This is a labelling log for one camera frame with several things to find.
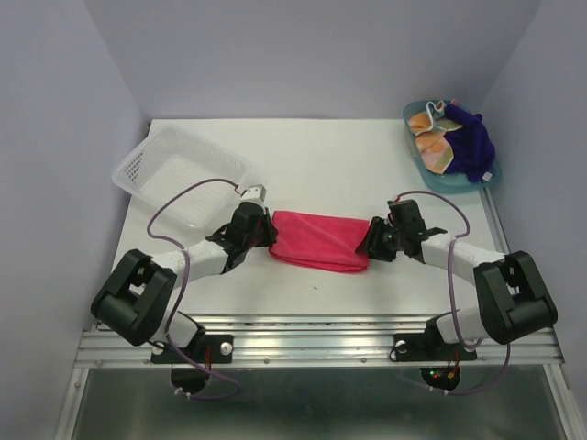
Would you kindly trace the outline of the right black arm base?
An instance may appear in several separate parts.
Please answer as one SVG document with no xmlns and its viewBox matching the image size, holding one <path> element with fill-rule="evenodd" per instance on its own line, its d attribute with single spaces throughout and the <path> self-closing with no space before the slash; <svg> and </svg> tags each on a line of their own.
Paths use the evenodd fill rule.
<svg viewBox="0 0 587 440">
<path fill-rule="evenodd" d="M 420 368 L 423 385 L 429 390 L 450 394 L 460 384 L 462 361 L 478 358 L 475 350 L 468 351 L 461 343 L 446 343 L 437 329 L 438 317 L 426 322 L 421 332 L 393 335 L 388 358 L 394 363 L 423 362 Z"/>
</svg>

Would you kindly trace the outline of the pink microfiber towel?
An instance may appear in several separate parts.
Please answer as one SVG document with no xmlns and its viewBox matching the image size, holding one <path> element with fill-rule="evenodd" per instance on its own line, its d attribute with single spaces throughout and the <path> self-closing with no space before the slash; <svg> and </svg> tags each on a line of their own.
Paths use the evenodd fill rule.
<svg viewBox="0 0 587 440">
<path fill-rule="evenodd" d="M 269 252 L 281 262 L 338 273 L 360 273 L 370 265 L 356 252 L 368 232 L 367 220 L 292 211 L 276 211 L 271 220 L 278 234 Z"/>
</svg>

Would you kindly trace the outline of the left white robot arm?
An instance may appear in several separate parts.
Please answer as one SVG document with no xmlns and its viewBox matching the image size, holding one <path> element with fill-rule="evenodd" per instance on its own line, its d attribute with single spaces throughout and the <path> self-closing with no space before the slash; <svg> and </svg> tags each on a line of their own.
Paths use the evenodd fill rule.
<svg viewBox="0 0 587 440">
<path fill-rule="evenodd" d="M 196 360 L 204 352 L 205 329 L 170 304 L 173 291 L 230 272 L 276 235 L 264 203 L 245 201 L 229 223 L 187 249 L 156 256 L 131 249 L 95 296 L 91 314 L 134 347 L 164 343 L 182 360 Z"/>
</svg>

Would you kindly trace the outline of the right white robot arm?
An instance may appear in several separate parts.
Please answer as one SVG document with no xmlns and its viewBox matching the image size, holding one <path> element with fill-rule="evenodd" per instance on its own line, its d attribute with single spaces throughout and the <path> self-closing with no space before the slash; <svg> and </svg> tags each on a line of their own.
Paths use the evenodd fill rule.
<svg viewBox="0 0 587 440">
<path fill-rule="evenodd" d="M 553 326 L 558 309 L 534 259 L 463 242 L 440 227 L 426 226 L 414 200 L 388 203 L 386 218 L 372 218 L 356 253 L 392 262 L 398 253 L 447 272 L 450 311 L 426 324 L 422 347 L 442 358 L 455 344 L 491 339 L 507 345 Z"/>
</svg>

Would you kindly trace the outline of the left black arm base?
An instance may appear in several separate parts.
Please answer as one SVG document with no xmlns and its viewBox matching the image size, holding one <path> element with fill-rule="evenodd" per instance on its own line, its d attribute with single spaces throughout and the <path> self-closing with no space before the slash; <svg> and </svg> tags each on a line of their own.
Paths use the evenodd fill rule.
<svg viewBox="0 0 587 440">
<path fill-rule="evenodd" d="M 198 329 L 186 347 L 175 349 L 168 340 L 149 341 L 150 361 L 158 365 L 189 365 L 191 369 L 172 368 L 170 381 L 176 396 L 188 401 L 220 401 L 238 395 L 242 387 L 230 377 L 213 370 L 213 366 L 232 362 L 234 336 L 231 334 L 207 335 Z M 205 388 L 212 379 L 228 384 L 228 390 L 209 395 Z"/>
</svg>

